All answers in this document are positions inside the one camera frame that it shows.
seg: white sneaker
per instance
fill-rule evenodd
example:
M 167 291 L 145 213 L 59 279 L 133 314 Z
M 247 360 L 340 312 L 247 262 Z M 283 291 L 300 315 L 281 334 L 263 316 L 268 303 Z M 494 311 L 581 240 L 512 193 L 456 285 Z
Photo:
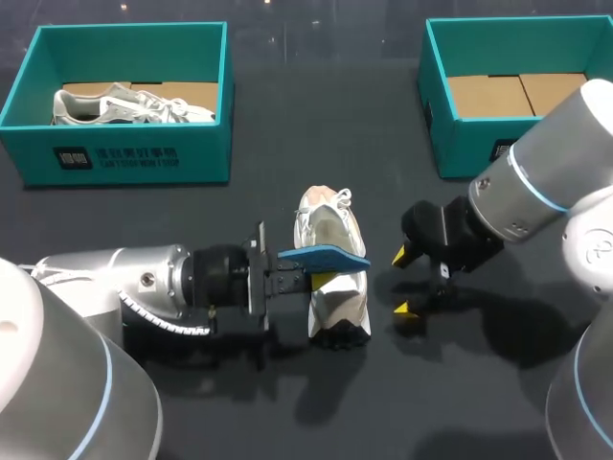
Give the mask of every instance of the white sneaker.
M 350 209 L 352 192 L 336 193 L 326 186 L 313 186 L 300 201 L 294 224 L 297 249 L 315 244 L 333 244 L 364 257 L 357 220 Z M 331 348 L 363 344 L 370 338 L 371 322 L 366 306 L 366 272 L 336 275 L 311 295 L 308 336 Z
M 56 125 L 108 123 L 210 123 L 215 113 L 182 99 L 164 99 L 113 83 L 99 96 L 78 96 L 60 89 L 54 96 Z

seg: cardboard box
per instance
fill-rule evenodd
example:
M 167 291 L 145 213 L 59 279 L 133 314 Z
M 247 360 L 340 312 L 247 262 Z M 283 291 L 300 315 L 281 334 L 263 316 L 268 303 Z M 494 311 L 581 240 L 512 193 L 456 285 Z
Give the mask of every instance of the cardboard box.
M 532 117 L 519 77 L 451 77 L 447 79 L 462 118 Z
M 595 78 L 613 81 L 609 16 L 428 19 L 418 87 L 439 175 L 478 175 Z
M 216 120 L 49 125 L 62 85 L 98 95 L 113 81 L 168 82 L 157 87 Z M 0 141 L 27 186 L 227 182 L 233 106 L 226 23 L 44 26 L 0 113 Z
M 587 81 L 583 74 L 520 75 L 533 114 L 544 117 Z

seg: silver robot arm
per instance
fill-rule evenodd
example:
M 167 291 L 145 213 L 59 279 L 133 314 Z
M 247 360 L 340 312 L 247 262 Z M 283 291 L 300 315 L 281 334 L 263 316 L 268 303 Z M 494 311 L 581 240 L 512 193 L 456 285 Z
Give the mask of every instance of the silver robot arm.
M 474 179 L 468 197 L 414 205 L 394 264 L 432 265 L 424 305 L 452 297 L 455 272 L 470 272 L 505 242 L 524 242 L 568 217 L 561 235 L 574 278 L 613 293 L 613 83 L 591 80 Z M 410 303 L 397 313 L 410 313 Z M 613 309 L 603 308 L 561 366 L 547 397 L 547 430 L 560 460 L 613 458 Z
M 405 213 L 394 265 L 422 255 L 432 265 L 431 295 L 413 303 L 413 312 L 448 299 L 454 274 L 471 272 L 505 243 L 524 242 L 556 219 L 571 218 L 564 247 L 583 247 L 585 237 L 573 229 L 603 209 L 612 184 L 613 83 L 590 80 L 472 180 L 467 196 L 443 207 L 420 201 Z M 564 254 L 580 282 L 607 286 L 592 283 L 597 272 L 575 260 L 583 255 Z
M 522 242 L 611 184 L 613 83 L 591 80 L 474 179 L 468 197 L 493 235 Z
M 2 259 L 0 291 L 0 458 L 154 460 L 162 405 L 145 371 Z

